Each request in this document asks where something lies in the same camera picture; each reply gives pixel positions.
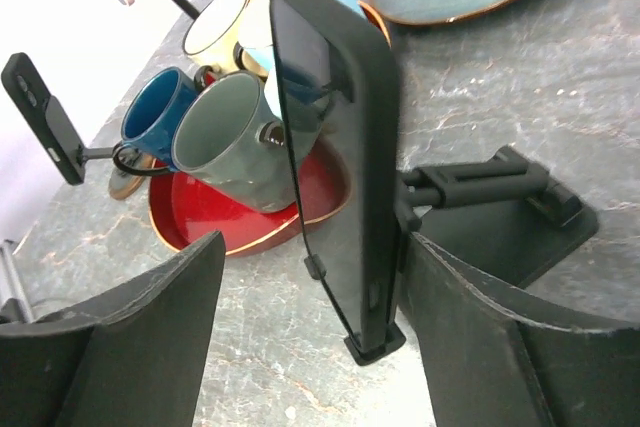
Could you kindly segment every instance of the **stand base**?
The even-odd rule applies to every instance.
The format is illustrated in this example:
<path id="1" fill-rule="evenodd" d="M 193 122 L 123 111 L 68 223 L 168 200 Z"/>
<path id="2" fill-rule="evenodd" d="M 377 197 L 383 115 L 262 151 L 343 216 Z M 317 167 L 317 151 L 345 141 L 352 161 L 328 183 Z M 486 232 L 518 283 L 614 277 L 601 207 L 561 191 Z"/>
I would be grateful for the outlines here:
<path id="1" fill-rule="evenodd" d="M 420 233 L 466 263 L 525 288 L 598 231 L 595 211 L 554 225 L 528 201 L 431 210 Z"/>
<path id="2" fill-rule="evenodd" d="M 404 336 L 395 322 L 387 326 L 385 343 L 372 351 L 360 352 L 356 345 L 353 343 L 353 340 L 351 340 L 351 337 L 346 337 L 344 339 L 344 343 L 347 346 L 349 353 L 353 357 L 353 360 L 356 362 L 356 364 L 358 364 L 360 367 L 371 365 L 382 359 L 383 357 L 392 354 L 400 347 L 402 347 L 406 341 L 407 338 Z"/>

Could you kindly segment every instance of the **black smartphone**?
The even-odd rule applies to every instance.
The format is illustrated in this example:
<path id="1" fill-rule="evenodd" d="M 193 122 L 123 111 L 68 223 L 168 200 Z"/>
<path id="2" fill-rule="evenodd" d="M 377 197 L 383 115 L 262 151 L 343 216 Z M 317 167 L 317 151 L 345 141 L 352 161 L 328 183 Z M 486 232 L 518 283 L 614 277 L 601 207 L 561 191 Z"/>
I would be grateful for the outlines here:
<path id="1" fill-rule="evenodd" d="M 312 230 L 303 229 L 305 263 L 344 324 L 349 350 L 365 365 L 405 340 L 394 322 L 393 295 L 399 71 L 380 31 L 336 0 L 271 0 L 270 14 L 285 143 L 301 217 L 307 200 L 293 159 L 303 145 L 291 135 L 301 109 L 287 105 L 292 98 L 322 123 L 323 139 L 351 177 L 342 210 Z"/>
<path id="2" fill-rule="evenodd" d="M 67 183 L 82 184 L 84 143 L 27 54 L 9 58 L 2 85 Z"/>

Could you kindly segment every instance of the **stone countertop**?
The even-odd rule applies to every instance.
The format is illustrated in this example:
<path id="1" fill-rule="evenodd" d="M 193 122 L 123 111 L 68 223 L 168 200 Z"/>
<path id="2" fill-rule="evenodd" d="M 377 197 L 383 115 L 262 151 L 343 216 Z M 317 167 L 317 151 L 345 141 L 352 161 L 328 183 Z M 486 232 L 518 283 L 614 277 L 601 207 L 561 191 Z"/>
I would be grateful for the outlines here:
<path id="1" fill-rule="evenodd" d="M 210 0 L 195 0 L 203 7 Z M 98 135 L 115 143 L 136 92 L 183 57 L 182 16 Z M 405 78 L 403 168 L 485 160 L 514 144 L 599 213 L 600 232 L 528 290 L 580 310 L 640 321 L 640 3 L 520 0 L 473 21 L 394 27 Z M 38 313 L 96 295 L 172 253 L 146 189 L 107 194 L 108 162 L 63 186 L 16 254 Z M 430 426 L 415 338 L 359 368 L 302 264 L 300 238 L 228 260 L 196 413 L 198 426 Z"/>

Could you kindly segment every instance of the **phone screen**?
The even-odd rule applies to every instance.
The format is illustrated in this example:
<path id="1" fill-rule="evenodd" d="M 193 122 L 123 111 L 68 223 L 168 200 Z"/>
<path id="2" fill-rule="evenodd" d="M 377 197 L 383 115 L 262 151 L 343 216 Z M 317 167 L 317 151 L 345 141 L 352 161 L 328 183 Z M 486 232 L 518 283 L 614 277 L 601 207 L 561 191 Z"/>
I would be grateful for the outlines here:
<path id="1" fill-rule="evenodd" d="M 299 113 L 313 112 L 315 121 L 322 125 L 323 140 L 342 163 L 325 168 L 342 167 L 343 173 L 348 172 L 350 192 L 346 204 L 323 222 L 311 228 L 305 226 L 303 233 L 310 258 L 319 260 L 326 270 L 322 283 L 334 308 L 352 340 L 360 346 L 366 323 L 363 313 L 368 308 L 365 303 L 380 297 L 379 291 L 368 292 L 365 302 L 363 292 L 363 106 L 354 98 L 353 82 L 341 54 L 300 14 L 283 0 L 272 0 L 272 23 L 278 81 L 285 97 L 281 102 L 285 123 L 295 125 Z M 304 109 L 294 107 L 298 103 Z M 294 154 L 304 147 L 296 139 L 291 138 Z M 311 199 L 304 192 L 299 195 L 305 218 L 305 206 Z"/>

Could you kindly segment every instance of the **gray mug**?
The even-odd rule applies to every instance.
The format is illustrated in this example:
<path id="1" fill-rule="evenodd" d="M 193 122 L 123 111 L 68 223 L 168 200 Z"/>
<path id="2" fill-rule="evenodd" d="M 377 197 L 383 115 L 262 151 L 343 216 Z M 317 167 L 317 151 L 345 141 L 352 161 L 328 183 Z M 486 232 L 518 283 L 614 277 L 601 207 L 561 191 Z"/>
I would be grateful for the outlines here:
<path id="1" fill-rule="evenodd" d="M 308 145 L 297 163 L 320 130 L 315 119 L 303 124 L 292 132 Z M 295 202 L 287 149 L 273 142 L 278 129 L 281 121 L 271 112 L 260 79 L 233 72 L 193 102 L 176 130 L 172 158 L 178 169 L 237 202 L 258 212 L 277 212 Z"/>

